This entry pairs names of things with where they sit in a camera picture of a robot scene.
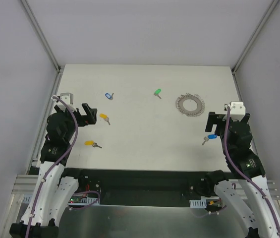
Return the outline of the key with solid blue tag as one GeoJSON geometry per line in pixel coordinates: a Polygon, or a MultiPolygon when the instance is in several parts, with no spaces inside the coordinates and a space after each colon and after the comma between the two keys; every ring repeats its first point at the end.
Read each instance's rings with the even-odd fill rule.
{"type": "Polygon", "coordinates": [[[207,136],[205,136],[204,138],[203,138],[203,143],[202,143],[202,145],[204,145],[206,142],[208,142],[209,140],[212,140],[212,139],[216,139],[217,138],[217,135],[215,135],[215,134],[209,134],[209,135],[207,135],[207,136]]]}

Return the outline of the metal disc keyring holder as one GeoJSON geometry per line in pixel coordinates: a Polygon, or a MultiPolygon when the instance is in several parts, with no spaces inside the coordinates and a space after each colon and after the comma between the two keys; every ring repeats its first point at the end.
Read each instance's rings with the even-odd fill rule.
{"type": "Polygon", "coordinates": [[[181,95],[175,105],[178,111],[187,117],[198,117],[205,111],[205,102],[198,94],[181,95]]]}

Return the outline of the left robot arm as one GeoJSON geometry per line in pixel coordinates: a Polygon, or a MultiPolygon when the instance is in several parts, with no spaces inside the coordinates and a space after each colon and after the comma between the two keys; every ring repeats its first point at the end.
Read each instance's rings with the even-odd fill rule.
{"type": "Polygon", "coordinates": [[[47,118],[38,179],[20,222],[11,224],[13,238],[56,238],[61,217],[74,195],[88,195],[85,179],[63,176],[67,159],[78,137],[78,128],[95,124],[97,109],[82,104],[85,115],[73,106],[73,94],[53,95],[55,113],[47,118]]]}

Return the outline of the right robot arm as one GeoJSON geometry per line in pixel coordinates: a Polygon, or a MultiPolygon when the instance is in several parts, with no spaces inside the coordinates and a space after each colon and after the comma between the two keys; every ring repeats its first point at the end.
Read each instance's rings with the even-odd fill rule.
{"type": "Polygon", "coordinates": [[[247,200],[237,194],[221,170],[206,174],[193,190],[205,197],[218,196],[247,238],[280,238],[280,215],[269,192],[263,164],[250,148],[249,118],[248,113],[234,115],[231,109],[227,115],[210,112],[205,128],[210,132],[216,127],[215,135],[221,139],[227,166],[247,200]]]}

